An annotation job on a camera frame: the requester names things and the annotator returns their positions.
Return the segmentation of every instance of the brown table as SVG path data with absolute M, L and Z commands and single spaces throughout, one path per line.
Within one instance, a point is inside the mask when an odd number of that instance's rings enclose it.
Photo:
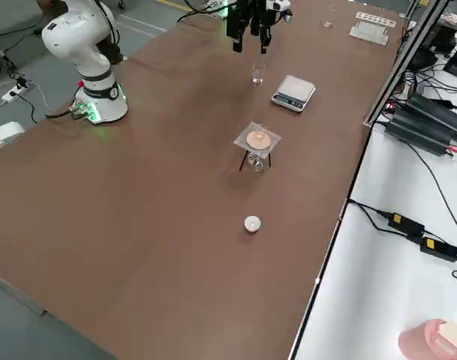
M 194 16 L 122 64 L 130 111 L 94 127 L 43 121 L 0 151 L 0 276 L 121 360 L 279 360 L 290 351 L 401 34 L 398 15 L 295 0 L 231 51 Z M 357 11 L 397 20 L 387 47 L 348 36 Z M 303 114 L 270 101 L 284 76 L 317 91 Z M 239 172 L 250 122 L 283 136 L 273 167 Z M 248 215 L 262 229 L 243 229 Z

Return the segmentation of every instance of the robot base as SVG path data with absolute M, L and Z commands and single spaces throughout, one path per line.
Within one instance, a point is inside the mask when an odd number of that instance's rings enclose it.
M 128 112 L 128 105 L 122 88 L 118 85 L 119 96 L 115 100 L 89 96 L 79 88 L 75 94 L 73 111 L 86 113 L 86 118 L 93 124 L 115 122 Z

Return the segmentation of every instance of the white ball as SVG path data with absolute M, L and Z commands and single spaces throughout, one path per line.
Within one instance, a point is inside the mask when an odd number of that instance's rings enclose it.
M 255 233 L 261 227 L 261 220 L 256 216 L 248 216 L 245 219 L 245 228 L 250 233 Z

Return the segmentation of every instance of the black power adapter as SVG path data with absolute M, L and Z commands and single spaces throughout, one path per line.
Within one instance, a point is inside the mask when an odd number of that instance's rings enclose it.
M 434 238 L 423 238 L 420 251 L 451 263 L 457 261 L 457 247 Z
M 403 215 L 397 214 L 396 212 L 390 214 L 390 218 L 388 219 L 388 226 L 396 229 L 408 236 L 414 236 L 417 238 L 422 238 L 423 234 L 425 233 L 425 226 L 417 223 L 405 217 Z

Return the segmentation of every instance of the floor marking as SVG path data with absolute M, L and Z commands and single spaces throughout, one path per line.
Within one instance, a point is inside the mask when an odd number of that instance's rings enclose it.
M 150 27 L 150 28 L 154 28 L 154 29 L 160 30 L 161 32 L 165 32 L 165 31 L 166 31 L 165 28 L 159 28 L 159 27 L 154 26 L 154 25 L 152 25 L 152 24 L 148 24 L 147 22 L 143 22 L 143 21 L 141 21 L 141 20 L 134 19 L 133 17 L 129 17 L 129 16 L 127 16 L 127 15 L 124 15 L 123 13 L 122 13 L 120 16 L 121 16 L 121 17 L 124 17 L 124 18 L 126 18 L 126 19 L 129 19 L 129 20 L 131 20 L 131 21 L 134 21 L 134 22 L 136 22 L 136 23 L 143 24 L 143 25 L 148 26 L 148 27 Z
M 149 37 L 151 37 L 151 38 L 156 38 L 156 35 L 153 35 L 153 34 L 150 34 L 149 32 L 145 32 L 145 31 L 143 31 L 143 30 L 139 30 L 138 28 L 134 28 L 134 27 L 132 27 L 132 26 L 126 25 L 126 24 L 124 24 L 123 22 L 117 21 L 116 24 L 119 25 L 119 26 L 121 26 L 121 27 L 123 27 L 123 28 L 130 29 L 130 30 L 133 31 L 133 32 L 138 32 L 138 33 L 140 33 L 140 34 L 145 34 L 146 36 L 149 36 Z
M 160 2 L 162 4 L 171 6 L 172 8 L 177 8 L 177 9 L 184 10 L 184 11 L 191 11 L 191 9 L 189 7 L 186 7 L 186 6 L 183 6 L 183 5 L 177 4 L 175 2 L 168 1 L 168 0 L 156 0 L 156 2 Z

